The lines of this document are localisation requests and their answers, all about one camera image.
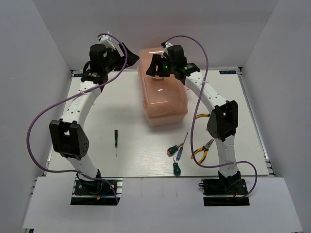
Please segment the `pink plastic toolbox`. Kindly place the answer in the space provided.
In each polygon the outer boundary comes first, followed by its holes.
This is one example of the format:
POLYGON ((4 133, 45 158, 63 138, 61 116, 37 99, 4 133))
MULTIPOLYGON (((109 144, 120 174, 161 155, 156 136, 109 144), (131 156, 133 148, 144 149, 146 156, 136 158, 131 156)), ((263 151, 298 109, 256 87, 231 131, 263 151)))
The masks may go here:
POLYGON ((173 75, 161 78, 146 74, 153 55, 161 55, 163 49, 141 49, 138 76, 141 83, 143 108, 151 126, 176 124, 188 113, 185 87, 173 75))

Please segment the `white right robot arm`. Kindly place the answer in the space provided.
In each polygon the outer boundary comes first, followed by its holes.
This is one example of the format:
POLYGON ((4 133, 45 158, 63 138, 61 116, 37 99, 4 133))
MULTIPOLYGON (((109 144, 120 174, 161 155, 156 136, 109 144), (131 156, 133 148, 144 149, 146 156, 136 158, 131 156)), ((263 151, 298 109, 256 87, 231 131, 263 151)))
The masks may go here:
POLYGON ((238 126, 238 104, 222 97, 206 80, 199 67, 188 63, 181 45, 169 42, 161 44, 161 55, 154 54, 146 75, 161 78, 173 75, 183 85, 194 92, 210 116, 207 130, 214 138, 219 157, 219 187, 224 193, 232 193, 237 188, 233 178, 239 173, 236 164, 234 139, 238 126))

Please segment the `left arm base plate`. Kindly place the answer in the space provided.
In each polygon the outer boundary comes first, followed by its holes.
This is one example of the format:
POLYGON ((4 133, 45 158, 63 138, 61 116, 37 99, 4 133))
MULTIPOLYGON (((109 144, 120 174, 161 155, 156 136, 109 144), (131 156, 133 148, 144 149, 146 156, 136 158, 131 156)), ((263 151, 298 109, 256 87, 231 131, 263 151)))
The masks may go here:
POLYGON ((75 178, 70 204, 72 206, 117 206, 121 199, 122 178, 85 181, 75 178))

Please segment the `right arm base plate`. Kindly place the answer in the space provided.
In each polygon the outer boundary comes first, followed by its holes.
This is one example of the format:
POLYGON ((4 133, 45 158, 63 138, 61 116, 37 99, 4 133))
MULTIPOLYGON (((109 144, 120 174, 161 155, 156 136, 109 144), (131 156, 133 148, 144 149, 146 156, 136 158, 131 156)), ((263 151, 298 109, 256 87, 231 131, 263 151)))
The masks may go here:
POLYGON ((203 191, 205 207, 249 206, 245 179, 239 180, 229 188, 221 186, 220 179, 203 179, 198 186, 203 191))

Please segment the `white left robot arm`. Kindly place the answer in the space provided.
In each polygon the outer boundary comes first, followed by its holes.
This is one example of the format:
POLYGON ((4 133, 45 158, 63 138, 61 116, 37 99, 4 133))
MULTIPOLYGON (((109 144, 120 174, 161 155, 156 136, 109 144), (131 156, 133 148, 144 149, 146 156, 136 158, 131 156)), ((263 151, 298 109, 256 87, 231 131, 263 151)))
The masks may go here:
POLYGON ((109 82, 108 74, 131 67, 139 60, 123 42, 119 43, 117 49, 107 33, 100 34, 98 40, 90 47, 89 61, 83 68, 76 96, 60 119, 52 120, 49 125, 54 151, 72 164, 77 177, 86 181, 86 188, 93 194, 102 190, 103 182, 88 155, 89 139, 84 132, 85 120, 109 82))

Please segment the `yellow long nose pliers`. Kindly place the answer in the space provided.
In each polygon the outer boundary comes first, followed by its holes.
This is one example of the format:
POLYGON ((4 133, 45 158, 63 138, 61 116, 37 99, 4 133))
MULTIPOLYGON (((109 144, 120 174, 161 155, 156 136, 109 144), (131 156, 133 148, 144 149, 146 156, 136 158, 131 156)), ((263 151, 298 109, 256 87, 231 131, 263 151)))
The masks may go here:
POLYGON ((198 160, 198 163, 201 164, 207 157, 207 153, 209 151, 210 146, 212 145, 212 143, 214 142, 214 139, 209 140, 205 145, 203 145, 202 147, 198 148, 197 150, 194 151, 193 155, 191 155, 191 159, 193 160, 193 158, 200 152, 203 152, 203 156, 200 160, 198 160))

